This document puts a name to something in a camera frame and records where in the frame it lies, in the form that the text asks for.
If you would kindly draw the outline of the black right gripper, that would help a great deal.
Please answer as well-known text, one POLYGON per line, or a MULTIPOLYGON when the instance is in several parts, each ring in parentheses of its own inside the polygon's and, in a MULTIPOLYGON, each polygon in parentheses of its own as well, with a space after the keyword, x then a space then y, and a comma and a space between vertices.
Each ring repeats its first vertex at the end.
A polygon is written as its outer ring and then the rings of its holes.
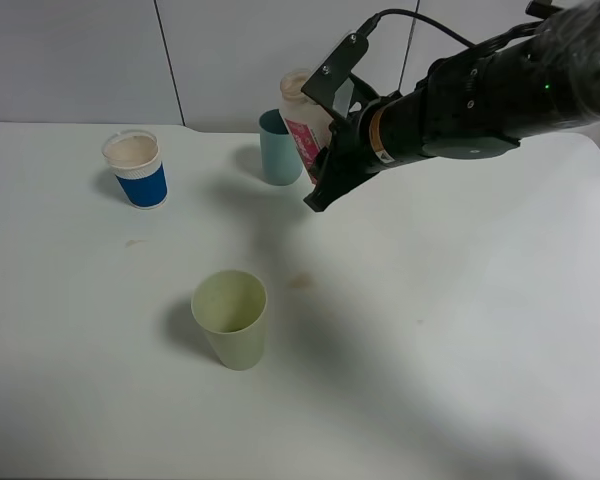
POLYGON ((395 99, 395 93, 380 95, 366 81, 349 74, 336 91, 338 101, 347 99, 341 119, 330 125, 331 141, 317 183, 304 203, 314 212, 325 211, 333 202, 361 186, 378 173, 376 155, 369 140, 371 117, 395 99))

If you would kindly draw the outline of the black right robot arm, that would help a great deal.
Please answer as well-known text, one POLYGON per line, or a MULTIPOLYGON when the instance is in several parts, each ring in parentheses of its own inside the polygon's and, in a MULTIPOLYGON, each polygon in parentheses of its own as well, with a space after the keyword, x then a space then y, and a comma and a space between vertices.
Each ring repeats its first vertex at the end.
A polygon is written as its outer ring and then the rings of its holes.
POLYGON ((531 21, 434 62, 409 94, 353 73, 380 22, 345 36, 302 86, 330 116, 309 172, 316 212, 379 172, 430 158, 494 158, 527 137, 600 122, 600 1, 527 7, 531 21))

